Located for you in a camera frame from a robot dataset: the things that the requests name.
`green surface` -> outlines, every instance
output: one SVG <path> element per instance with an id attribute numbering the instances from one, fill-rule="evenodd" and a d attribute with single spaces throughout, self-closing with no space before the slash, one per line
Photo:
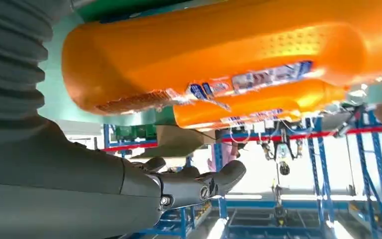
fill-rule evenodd
<path id="1" fill-rule="evenodd" d="M 76 14 L 72 14 L 62 19 L 54 26 L 54 38 L 51 42 L 45 43 L 49 51 L 48 60 L 40 64 L 40 68 L 45 71 L 46 79 L 38 84 L 37 88 L 45 96 L 45 105 L 39 109 L 39 114 L 51 120 L 72 120 L 81 122 L 109 123 L 114 125 L 141 125 L 153 124 L 174 124 L 172 108 L 164 109 L 161 113 L 149 110 L 128 116 L 103 117 L 93 115 L 81 110 L 71 100 L 65 89 L 61 72 L 62 45 L 67 34 L 83 20 Z"/>
<path id="2" fill-rule="evenodd" d="M 78 14 L 84 21 L 96 21 L 104 16 L 131 14 L 184 1 L 185 0 L 97 0 L 79 9 Z"/>

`orange bottle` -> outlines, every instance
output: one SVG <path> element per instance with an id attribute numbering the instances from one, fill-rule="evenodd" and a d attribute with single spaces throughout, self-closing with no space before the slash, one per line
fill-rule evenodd
<path id="1" fill-rule="evenodd" d="M 269 69 L 308 63 L 289 81 L 267 74 L 263 82 Z M 382 72 L 382 0 L 229 0 L 87 23 L 68 35 L 62 71 L 74 102 L 100 115 L 181 104 L 176 119 L 189 126 L 259 110 L 313 111 Z M 258 88 L 236 84 L 247 74 Z"/>
<path id="2" fill-rule="evenodd" d="M 220 97 L 231 112 L 207 102 L 174 106 L 177 124 L 184 128 L 225 128 L 267 119 L 294 121 L 345 99 L 346 91 L 320 80 L 305 80 L 260 89 L 235 97 Z"/>

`light fixture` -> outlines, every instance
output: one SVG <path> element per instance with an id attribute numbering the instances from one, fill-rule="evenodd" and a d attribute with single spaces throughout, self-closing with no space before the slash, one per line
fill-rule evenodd
<path id="1" fill-rule="evenodd" d="M 257 194 L 227 194 L 225 196 L 226 199 L 254 199 L 259 200 L 263 197 Z"/>
<path id="2" fill-rule="evenodd" d="M 314 201 L 321 200 L 321 196 L 315 196 L 312 194 L 283 194 L 281 195 L 282 200 L 290 200 L 290 201 Z M 366 201 L 366 196 L 349 196 L 349 195 L 332 195 L 332 201 Z M 377 201 L 377 198 L 374 196 L 370 196 L 372 201 Z"/>
<path id="3" fill-rule="evenodd" d="M 331 221 L 326 221 L 326 225 L 329 228 L 334 228 L 337 239 L 354 239 L 340 222 L 335 221 L 332 223 Z"/>
<path id="4" fill-rule="evenodd" d="M 220 239 L 222 237 L 223 231 L 225 230 L 227 220 L 219 218 L 214 224 L 213 228 L 210 230 L 207 239 Z"/>

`screw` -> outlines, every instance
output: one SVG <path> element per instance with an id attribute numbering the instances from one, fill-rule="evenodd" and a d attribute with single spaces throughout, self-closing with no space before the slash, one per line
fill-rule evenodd
<path id="1" fill-rule="evenodd" d="M 160 200 L 160 204 L 167 206 L 171 203 L 171 199 L 168 197 L 162 197 Z"/>
<path id="2" fill-rule="evenodd" d="M 200 190 L 200 199 L 205 201 L 208 199 L 208 187 L 204 186 Z"/>

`red beam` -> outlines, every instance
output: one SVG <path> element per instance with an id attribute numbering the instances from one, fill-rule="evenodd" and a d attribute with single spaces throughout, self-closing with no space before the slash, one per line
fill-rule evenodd
<path id="1" fill-rule="evenodd" d="M 127 149 L 133 149 L 133 148 L 152 148 L 157 147 L 157 142 L 155 143 L 142 143 L 142 144 L 132 144 L 132 145 L 123 145 L 123 146 L 117 146 L 117 147 L 111 147 L 111 148 L 105 148 L 102 149 L 102 151 L 106 152 L 116 152 L 120 150 L 127 150 Z"/>
<path id="2" fill-rule="evenodd" d="M 368 127 L 368 128 L 354 128 L 347 132 L 347 134 L 356 134 L 356 133 L 370 133 L 370 132 L 382 132 L 382 126 L 378 127 Z M 322 131 L 322 132 L 313 132 L 310 134 L 296 134 L 291 135 L 290 139 L 300 139 L 300 138 L 318 138 L 318 137 L 326 137 L 332 136 L 334 131 Z M 236 137 L 234 138 L 236 141 L 240 142 L 245 140 L 247 137 Z M 261 140 L 266 141 L 271 139 L 272 141 L 280 141 L 280 136 L 262 136 Z M 252 136 L 248 139 L 248 141 L 258 141 L 260 138 L 258 136 Z M 231 138 L 224 138 L 223 142 L 233 142 Z"/>

